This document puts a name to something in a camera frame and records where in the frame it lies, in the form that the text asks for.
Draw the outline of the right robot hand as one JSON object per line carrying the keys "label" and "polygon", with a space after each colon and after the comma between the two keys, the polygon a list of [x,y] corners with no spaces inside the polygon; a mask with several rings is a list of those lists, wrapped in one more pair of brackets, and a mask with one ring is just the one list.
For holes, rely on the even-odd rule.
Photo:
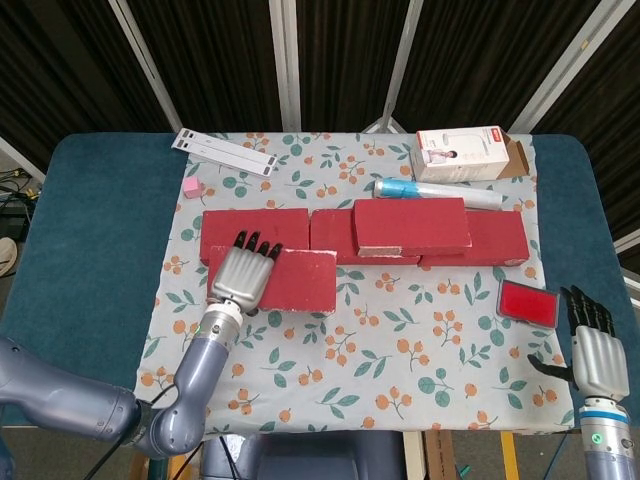
{"label": "right robot hand", "polygon": [[571,363],[558,366],[543,363],[536,355],[527,359],[538,372],[564,380],[587,398],[619,402],[630,395],[624,346],[615,336],[608,309],[577,286],[563,287],[571,334]]}

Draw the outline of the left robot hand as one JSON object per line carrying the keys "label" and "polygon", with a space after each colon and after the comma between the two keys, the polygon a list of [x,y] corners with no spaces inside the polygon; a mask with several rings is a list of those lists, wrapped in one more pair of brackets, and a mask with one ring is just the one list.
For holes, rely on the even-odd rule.
{"label": "left robot hand", "polygon": [[283,249],[281,243],[259,240],[259,231],[241,230],[237,234],[211,283],[209,303],[233,303],[241,313],[258,308]]}

